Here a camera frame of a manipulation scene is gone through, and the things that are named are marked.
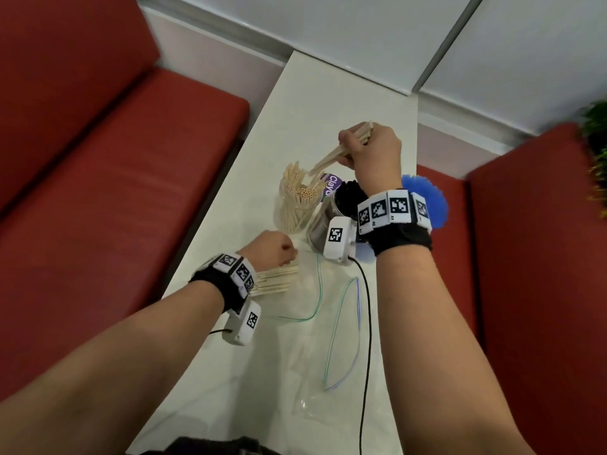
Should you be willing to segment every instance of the clear cup of straws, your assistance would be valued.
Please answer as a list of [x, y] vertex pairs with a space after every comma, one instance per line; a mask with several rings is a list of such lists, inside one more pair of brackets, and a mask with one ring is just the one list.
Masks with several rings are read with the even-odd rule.
[[280, 231], [291, 235], [307, 227], [316, 206], [322, 201], [326, 183], [321, 176], [316, 175], [305, 185], [305, 171], [299, 169], [299, 163], [287, 167], [279, 185], [276, 225]]

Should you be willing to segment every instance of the person's left hand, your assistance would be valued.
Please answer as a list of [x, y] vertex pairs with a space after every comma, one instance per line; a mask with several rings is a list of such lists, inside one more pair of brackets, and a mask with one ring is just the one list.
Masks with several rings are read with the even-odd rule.
[[286, 265], [297, 257], [291, 238], [282, 232], [265, 230], [237, 253], [245, 257], [255, 271]]

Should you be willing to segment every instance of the red leather upholstery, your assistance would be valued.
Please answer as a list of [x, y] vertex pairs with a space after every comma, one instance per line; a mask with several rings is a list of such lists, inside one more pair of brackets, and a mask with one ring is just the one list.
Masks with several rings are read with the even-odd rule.
[[419, 165], [417, 174], [435, 184], [449, 204], [449, 219], [442, 228], [432, 232], [432, 255], [453, 301], [476, 335], [476, 291], [466, 181]]
[[157, 69], [0, 224], [0, 400], [146, 302], [247, 118]]
[[607, 442], [607, 221], [565, 124], [469, 176], [486, 351], [543, 454]]
[[135, 0], [2, 0], [0, 210], [158, 59]]

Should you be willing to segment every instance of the straws in hand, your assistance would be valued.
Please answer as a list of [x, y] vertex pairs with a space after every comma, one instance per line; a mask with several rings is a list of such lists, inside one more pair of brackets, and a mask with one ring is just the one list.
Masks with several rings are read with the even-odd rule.
[[291, 283], [297, 278], [299, 266], [297, 264], [286, 265], [268, 271], [257, 273], [257, 281], [251, 290], [250, 296], [275, 294], [286, 292]]
[[321, 180], [323, 173], [314, 175], [308, 185], [304, 185], [305, 170], [299, 167], [299, 161], [289, 164], [282, 175], [280, 195], [282, 205], [279, 210], [279, 228], [285, 233], [297, 233], [305, 228], [327, 183]]
[[[356, 131], [354, 133], [354, 136], [358, 139], [358, 141], [361, 144], [364, 145], [369, 141], [369, 137], [371, 137], [372, 132], [373, 132], [373, 123], [368, 121], [363, 126], [361, 126], [358, 129], [358, 131]], [[335, 150], [333, 150], [331, 153], [329, 153], [327, 156], [325, 156], [322, 160], [320, 160], [318, 163], [316, 163], [316, 166], [310, 170], [309, 175], [315, 175], [316, 173], [322, 171], [323, 169], [328, 168], [330, 165], [332, 165], [334, 162], [336, 162], [339, 158], [342, 158], [343, 156], [347, 156], [349, 154], [350, 153], [345, 146], [339, 145]]]

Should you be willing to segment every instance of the tabletop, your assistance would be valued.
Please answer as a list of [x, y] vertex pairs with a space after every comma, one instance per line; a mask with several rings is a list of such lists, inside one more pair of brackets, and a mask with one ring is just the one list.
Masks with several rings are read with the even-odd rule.
[[[274, 202], [285, 167], [295, 161], [302, 167], [314, 166], [337, 146], [339, 130], [360, 121], [392, 126], [402, 140], [402, 171], [415, 174], [417, 98], [293, 52], [164, 295], [183, 287], [209, 257], [235, 251], [262, 230], [274, 229]], [[328, 172], [354, 179], [343, 166], [331, 166]], [[307, 247], [302, 237], [294, 242], [301, 250]], [[374, 341], [364, 448], [374, 454], [395, 453], [400, 448], [379, 350], [375, 265], [363, 264], [363, 268], [371, 293]], [[360, 276], [353, 265], [336, 271]], [[368, 313], [362, 295], [361, 303], [365, 326]], [[216, 328], [223, 327], [226, 316]], [[304, 378], [292, 365], [314, 332], [314, 322], [272, 322], [263, 319], [262, 311], [247, 346], [227, 344], [220, 334], [210, 336], [128, 453], [161, 450], [179, 436], [216, 440], [249, 436], [282, 454], [357, 452], [360, 382], [352, 381], [349, 397], [345, 391], [330, 396], [321, 418], [294, 412]], [[360, 347], [358, 362], [363, 366], [367, 341], [363, 339]]]

